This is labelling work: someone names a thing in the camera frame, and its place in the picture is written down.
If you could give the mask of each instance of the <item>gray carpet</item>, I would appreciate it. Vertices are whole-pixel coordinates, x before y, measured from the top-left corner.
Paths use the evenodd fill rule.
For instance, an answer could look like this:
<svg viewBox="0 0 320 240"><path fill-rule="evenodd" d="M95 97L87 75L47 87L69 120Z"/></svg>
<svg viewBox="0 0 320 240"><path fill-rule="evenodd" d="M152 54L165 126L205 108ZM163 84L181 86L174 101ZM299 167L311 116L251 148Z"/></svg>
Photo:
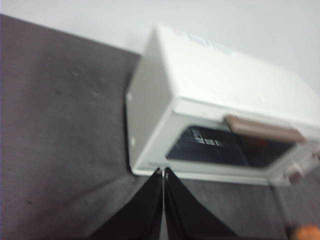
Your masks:
<svg viewBox="0 0 320 240"><path fill-rule="evenodd" d="M1 16L1 239L86 237L146 181L126 151L124 93L139 57ZM319 170L279 189L183 183L241 236L320 225Z"/></svg>

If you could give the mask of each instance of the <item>oven window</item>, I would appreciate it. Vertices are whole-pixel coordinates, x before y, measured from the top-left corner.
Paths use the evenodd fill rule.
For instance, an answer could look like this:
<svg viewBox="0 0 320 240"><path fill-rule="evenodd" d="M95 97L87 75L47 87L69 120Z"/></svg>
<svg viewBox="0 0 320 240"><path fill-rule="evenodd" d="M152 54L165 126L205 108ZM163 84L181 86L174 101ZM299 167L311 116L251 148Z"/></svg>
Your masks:
<svg viewBox="0 0 320 240"><path fill-rule="evenodd" d="M264 168L293 146L293 143L191 126L181 134L166 158Z"/></svg>

